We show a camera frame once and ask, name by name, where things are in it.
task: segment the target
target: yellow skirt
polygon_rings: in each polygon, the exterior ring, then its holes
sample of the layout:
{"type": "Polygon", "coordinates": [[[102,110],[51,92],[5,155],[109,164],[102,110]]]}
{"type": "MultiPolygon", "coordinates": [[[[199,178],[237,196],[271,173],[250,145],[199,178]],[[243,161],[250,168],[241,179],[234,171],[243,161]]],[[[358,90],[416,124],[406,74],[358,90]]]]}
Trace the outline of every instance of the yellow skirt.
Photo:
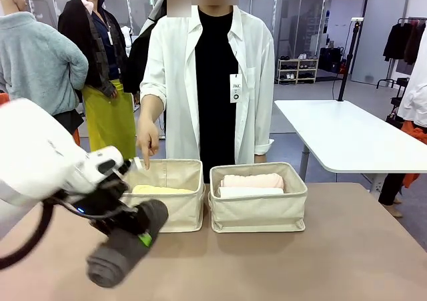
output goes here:
{"type": "Polygon", "coordinates": [[[117,90],[115,99],[91,86],[83,88],[89,144],[91,151],[114,146],[125,160],[131,159],[136,156],[132,94],[123,92],[120,80],[111,82],[117,90]]]}

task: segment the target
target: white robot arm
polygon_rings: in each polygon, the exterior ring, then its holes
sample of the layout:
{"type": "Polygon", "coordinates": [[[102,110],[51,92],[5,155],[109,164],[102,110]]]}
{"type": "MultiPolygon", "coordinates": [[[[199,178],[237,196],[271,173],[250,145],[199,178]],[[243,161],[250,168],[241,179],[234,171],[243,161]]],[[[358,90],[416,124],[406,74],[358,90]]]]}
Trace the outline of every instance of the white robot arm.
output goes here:
{"type": "Polygon", "coordinates": [[[123,165],[114,147],[87,153],[27,99],[0,106],[0,130],[0,240],[58,190],[88,194],[123,165]]]}

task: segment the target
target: black cable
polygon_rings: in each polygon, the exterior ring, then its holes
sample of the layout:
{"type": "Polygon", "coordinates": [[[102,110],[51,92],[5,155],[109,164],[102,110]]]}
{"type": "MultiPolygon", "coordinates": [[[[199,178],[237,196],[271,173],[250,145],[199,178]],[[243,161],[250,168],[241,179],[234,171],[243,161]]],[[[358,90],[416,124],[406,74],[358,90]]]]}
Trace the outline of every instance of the black cable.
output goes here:
{"type": "MultiPolygon", "coordinates": [[[[345,48],[344,48],[344,51],[342,52],[342,53],[343,53],[343,57],[345,57],[345,56],[346,56],[346,50],[347,50],[347,44],[348,44],[348,38],[350,37],[350,31],[351,31],[351,29],[352,29],[352,23],[353,23],[353,21],[351,21],[351,22],[350,22],[350,25],[348,26],[348,33],[347,33],[347,39],[346,39],[346,46],[345,46],[345,48]]],[[[338,72],[337,72],[337,74],[336,74],[336,76],[335,76],[334,83],[332,84],[332,99],[333,99],[333,100],[335,100],[335,95],[334,95],[335,82],[337,81],[337,78],[338,78],[339,74],[340,74],[340,70],[338,70],[338,72]]]]}
{"type": "Polygon", "coordinates": [[[67,202],[64,202],[63,200],[59,198],[52,197],[51,200],[53,200],[56,204],[59,204],[60,206],[63,206],[67,211],[70,211],[72,214],[75,214],[76,216],[80,216],[81,218],[89,219],[89,220],[104,220],[108,218],[112,218],[114,216],[117,216],[118,214],[124,212],[124,211],[133,211],[133,208],[129,208],[127,206],[120,206],[114,211],[107,212],[106,214],[102,216],[91,216],[89,214],[84,214],[81,212],[78,212],[77,210],[74,210],[69,206],[67,202]]]}
{"type": "Polygon", "coordinates": [[[47,228],[52,219],[54,205],[49,202],[43,202],[43,211],[41,213],[39,225],[34,231],[30,239],[14,253],[0,258],[0,270],[4,270],[15,263],[24,259],[40,242],[43,235],[46,233],[47,228]]]}

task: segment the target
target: beige basket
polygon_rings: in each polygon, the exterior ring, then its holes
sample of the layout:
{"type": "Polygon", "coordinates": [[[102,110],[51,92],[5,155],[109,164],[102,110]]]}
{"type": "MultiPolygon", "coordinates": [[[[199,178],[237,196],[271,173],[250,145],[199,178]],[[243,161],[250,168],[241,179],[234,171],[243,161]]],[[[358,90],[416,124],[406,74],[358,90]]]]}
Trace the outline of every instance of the beige basket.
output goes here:
{"type": "Polygon", "coordinates": [[[212,168],[209,204],[215,232],[297,232],[304,231],[304,206],[307,187],[288,163],[218,166],[212,168]],[[277,173],[286,190],[280,195],[246,198],[219,198],[218,188],[226,175],[253,176],[277,173]]]}
{"type": "Polygon", "coordinates": [[[162,201],[169,211],[169,219],[160,232],[193,232],[201,228],[203,221],[203,194],[201,162],[197,160],[150,160],[149,170],[143,161],[132,163],[124,181],[130,191],[137,185],[147,184],[175,189],[192,190],[190,194],[137,195],[125,193],[122,199],[128,206],[142,201],[156,199],[162,201]]]}

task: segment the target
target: hand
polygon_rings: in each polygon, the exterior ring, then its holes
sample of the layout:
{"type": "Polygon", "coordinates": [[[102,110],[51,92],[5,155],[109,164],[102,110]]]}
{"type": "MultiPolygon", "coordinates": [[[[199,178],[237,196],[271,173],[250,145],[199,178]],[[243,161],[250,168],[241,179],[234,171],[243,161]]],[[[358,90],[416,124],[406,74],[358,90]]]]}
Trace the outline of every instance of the hand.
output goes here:
{"type": "Polygon", "coordinates": [[[135,105],[139,105],[141,103],[139,92],[133,96],[133,102],[135,103],[135,105]]]}
{"type": "Polygon", "coordinates": [[[145,168],[148,170],[150,156],[159,151],[159,130],[149,117],[139,117],[137,147],[141,148],[145,168]]]}
{"type": "Polygon", "coordinates": [[[114,89],[113,93],[110,95],[110,98],[116,99],[118,95],[119,95],[119,92],[117,92],[117,89],[114,89]]]}
{"type": "Polygon", "coordinates": [[[255,156],[255,163],[267,163],[266,155],[263,156],[255,156]]]}

